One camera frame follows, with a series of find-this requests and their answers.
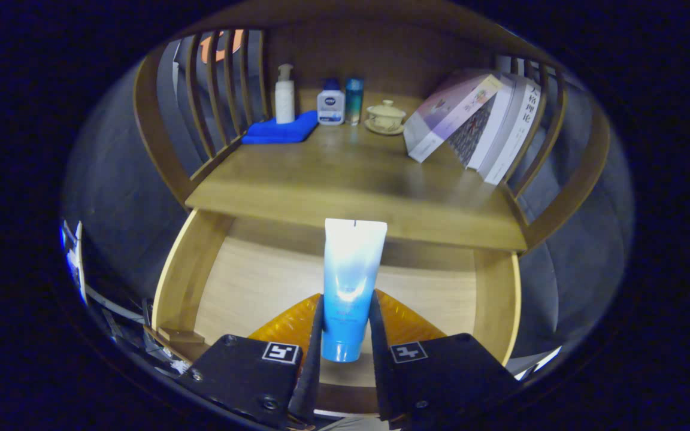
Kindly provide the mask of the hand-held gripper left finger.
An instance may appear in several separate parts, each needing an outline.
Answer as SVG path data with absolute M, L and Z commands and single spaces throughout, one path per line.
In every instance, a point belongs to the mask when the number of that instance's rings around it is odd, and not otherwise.
M 231 414 L 272 429 L 314 429 L 324 315 L 317 293 L 251 338 L 223 335 L 178 384 Z

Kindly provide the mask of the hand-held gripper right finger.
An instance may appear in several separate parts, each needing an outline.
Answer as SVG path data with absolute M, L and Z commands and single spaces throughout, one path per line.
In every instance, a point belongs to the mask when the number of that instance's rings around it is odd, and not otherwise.
M 397 342 L 387 295 L 375 291 L 369 323 L 378 415 L 391 429 L 449 429 L 498 406 L 519 382 L 474 336 Z

